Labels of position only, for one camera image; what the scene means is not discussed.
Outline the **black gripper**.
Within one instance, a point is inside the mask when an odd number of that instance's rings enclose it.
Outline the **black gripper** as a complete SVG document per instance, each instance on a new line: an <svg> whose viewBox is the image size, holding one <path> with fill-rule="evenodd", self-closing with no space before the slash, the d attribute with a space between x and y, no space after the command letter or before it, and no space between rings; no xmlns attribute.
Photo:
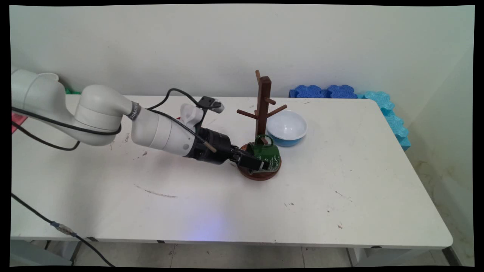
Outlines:
<svg viewBox="0 0 484 272"><path fill-rule="evenodd" d="M225 161L231 160L232 162L237 162L239 167L246 168L250 172L267 172L269 170L269 162L259 159L235 145L231 145L230 138L225 134L207 128L200 128L197 130L197 135L213 147L215 151L208 148L199 138L195 138L194 144L188 153L188 158L208 162L213 165L221 165Z"/></svg>

